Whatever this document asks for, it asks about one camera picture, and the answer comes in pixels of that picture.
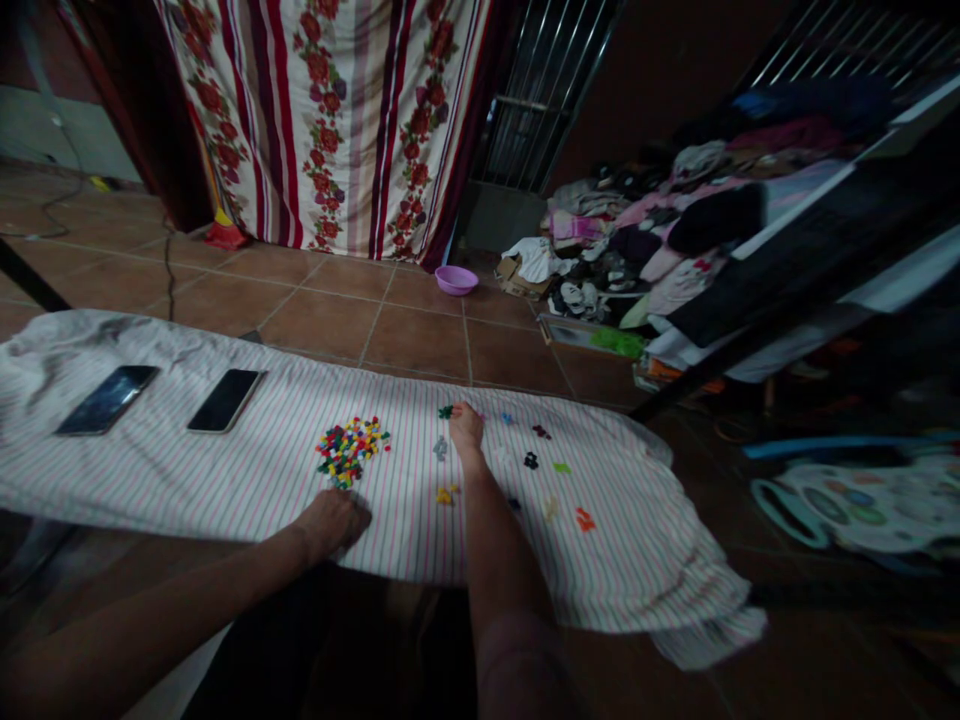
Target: metal gate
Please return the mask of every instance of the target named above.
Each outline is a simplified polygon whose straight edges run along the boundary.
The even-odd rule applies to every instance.
[[[473,180],[543,190],[623,5],[530,0],[509,80],[487,115]]]
[[[805,0],[746,75],[741,89],[812,77],[884,75],[899,87],[917,71],[956,65],[953,25],[875,4]]]

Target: smartphone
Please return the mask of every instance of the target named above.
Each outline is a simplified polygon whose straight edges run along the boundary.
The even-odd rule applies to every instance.
[[[230,432],[264,375],[258,370],[227,370],[187,424],[187,430]]]
[[[150,365],[124,365],[117,368],[67,416],[54,434],[103,435],[159,371],[160,368]]]

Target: floral curtain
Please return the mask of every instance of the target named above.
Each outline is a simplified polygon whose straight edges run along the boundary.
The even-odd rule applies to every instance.
[[[155,2],[239,227],[437,264],[489,101],[501,3]]]

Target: purple plastic bowl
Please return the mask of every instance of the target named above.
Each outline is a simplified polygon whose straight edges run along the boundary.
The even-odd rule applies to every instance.
[[[437,276],[437,285],[447,295],[466,295],[480,283],[480,278],[466,268],[458,268],[456,265],[437,268],[434,275]]]

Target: striped bed sheet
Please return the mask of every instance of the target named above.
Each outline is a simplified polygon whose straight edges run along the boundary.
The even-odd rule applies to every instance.
[[[116,367],[135,364],[160,373],[110,432],[52,434]],[[231,432],[188,432],[230,368],[267,375]],[[559,398],[328,365],[155,318],[48,314],[0,346],[0,504],[98,527],[256,541],[329,486],[317,472],[321,434],[376,415],[392,450],[367,460],[354,485],[373,523],[340,564],[463,585],[462,495],[452,506],[436,501],[438,488],[462,483],[460,462],[452,443],[444,462],[432,452],[438,436],[448,437],[438,408],[458,400],[487,416],[485,454],[520,502],[516,517],[562,624],[654,633],[684,668],[708,666],[759,637],[765,617],[742,607],[749,584],[697,518],[670,471],[669,447],[628,418]],[[536,470],[523,464],[531,451]],[[548,519],[551,498],[559,512]],[[581,530],[577,508],[596,529]]]

